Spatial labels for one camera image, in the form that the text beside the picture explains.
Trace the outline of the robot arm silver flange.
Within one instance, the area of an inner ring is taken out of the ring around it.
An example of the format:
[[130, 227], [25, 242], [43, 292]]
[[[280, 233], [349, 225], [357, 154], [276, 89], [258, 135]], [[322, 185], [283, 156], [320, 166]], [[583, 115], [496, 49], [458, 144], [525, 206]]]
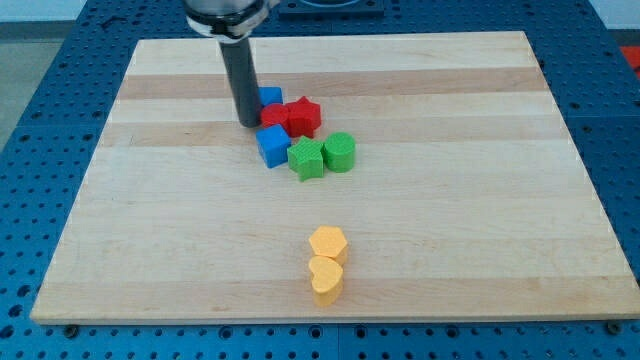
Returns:
[[236, 42], [261, 25], [280, 0], [182, 0], [188, 25], [200, 35]]

